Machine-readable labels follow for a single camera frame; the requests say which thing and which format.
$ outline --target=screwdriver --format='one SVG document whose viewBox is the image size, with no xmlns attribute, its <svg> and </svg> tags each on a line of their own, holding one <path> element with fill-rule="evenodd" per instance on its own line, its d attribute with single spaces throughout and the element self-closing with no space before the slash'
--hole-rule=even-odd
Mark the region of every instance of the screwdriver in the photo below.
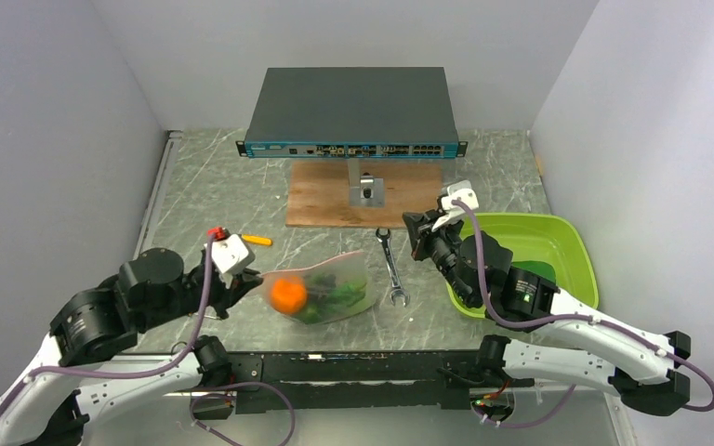
<svg viewBox="0 0 714 446">
<path fill-rule="evenodd" d="M 272 239 L 268 239 L 267 237 L 259 237 L 257 235 L 249 234 L 240 234 L 239 236 L 242 237 L 242 240 L 247 243 L 259 244 L 261 246 L 272 246 Z"/>
</svg>

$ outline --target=green plastic basin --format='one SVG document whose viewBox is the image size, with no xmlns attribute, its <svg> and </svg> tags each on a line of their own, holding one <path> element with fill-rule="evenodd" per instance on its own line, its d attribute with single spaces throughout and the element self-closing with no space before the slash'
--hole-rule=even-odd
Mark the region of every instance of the green plastic basin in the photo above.
<svg viewBox="0 0 714 446">
<path fill-rule="evenodd" d="M 573 297 L 593 308 L 598 307 L 598 284 L 584 243 L 572 224 L 558 216 L 541 214 L 481 213 L 481 230 L 513 252 L 513 263 L 542 262 L 554 269 L 556 283 Z M 461 238 L 474 234 L 465 218 Z M 485 308 L 466 308 L 447 285 L 450 300 L 459 311 L 473 318 L 484 318 Z"/>
</svg>

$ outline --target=gray marble surface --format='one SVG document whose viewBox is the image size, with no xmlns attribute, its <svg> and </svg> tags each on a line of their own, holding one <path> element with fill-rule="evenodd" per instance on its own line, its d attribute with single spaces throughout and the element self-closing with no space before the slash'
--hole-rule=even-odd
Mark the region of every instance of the gray marble surface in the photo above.
<svg viewBox="0 0 714 446">
<path fill-rule="evenodd" d="M 378 301 L 352 318 L 323 325 L 290 321 L 252 293 L 226 321 L 206 319 L 202 334 L 217 335 L 229 350 L 367 350 L 477 348 L 484 335 L 503 334 L 540 342 L 492 321 L 475 320 L 453 307 L 444 280 L 429 261 L 414 262 L 408 236 L 393 232 L 392 250 L 409 307 L 394 307 L 384 256 L 373 229 L 287 228 L 285 207 L 291 160 L 240 158 L 234 141 L 244 129 L 186 131 L 163 202 L 152 245 L 180 253 L 187 269 L 199 260 L 206 230 L 221 225 L 236 233 L 274 239 L 255 246 L 259 271 L 305 268 L 341 253 L 363 250 Z M 547 214 L 549 205 L 523 131 L 461 132 L 469 141 L 463 159 L 439 161 L 443 183 L 468 179 L 482 212 Z M 185 340 L 192 318 L 172 321 L 141 337 L 136 351 L 168 351 Z"/>
</svg>

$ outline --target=open-end wrench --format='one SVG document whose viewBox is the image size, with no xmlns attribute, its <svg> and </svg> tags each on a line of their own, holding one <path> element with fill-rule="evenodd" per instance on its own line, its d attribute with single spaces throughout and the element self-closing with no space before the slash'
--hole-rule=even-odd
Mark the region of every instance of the open-end wrench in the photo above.
<svg viewBox="0 0 714 446">
<path fill-rule="evenodd" d="M 398 277 L 398 271 L 395 269 L 395 259 L 392 257 L 392 251 L 390 250 L 390 230 L 383 234 L 381 229 L 377 229 L 377 239 L 382 244 L 382 250 L 384 251 L 384 257 L 387 261 L 387 271 L 390 272 L 390 302 L 395 305 L 396 299 L 403 297 L 403 306 L 409 305 L 409 294 L 403 289 L 401 285 L 401 278 Z"/>
</svg>

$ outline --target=transparent plastic bag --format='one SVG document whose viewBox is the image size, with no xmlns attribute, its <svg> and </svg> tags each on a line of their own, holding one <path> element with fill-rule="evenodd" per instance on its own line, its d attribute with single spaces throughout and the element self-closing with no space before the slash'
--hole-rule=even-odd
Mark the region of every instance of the transparent plastic bag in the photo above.
<svg viewBox="0 0 714 446">
<path fill-rule="evenodd" d="M 305 269 L 262 275 L 261 293 L 276 311 L 307 324 L 354 316 L 371 308 L 377 296 L 368 284 L 366 255 L 354 251 Z"/>
</svg>

